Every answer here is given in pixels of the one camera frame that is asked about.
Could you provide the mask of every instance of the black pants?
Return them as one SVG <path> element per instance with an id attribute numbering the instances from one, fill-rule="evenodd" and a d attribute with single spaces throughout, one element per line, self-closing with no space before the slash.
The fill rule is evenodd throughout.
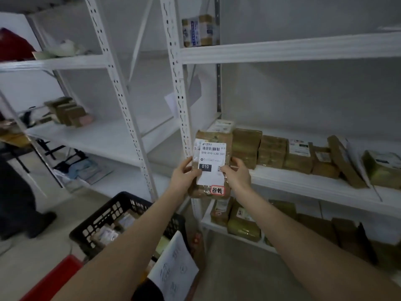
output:
<path id="1" fill-rule="evenodd" d="M 42 224 L 29 184 L 0 156 L 0 236 L 17 230 L 33 233 Z"/>

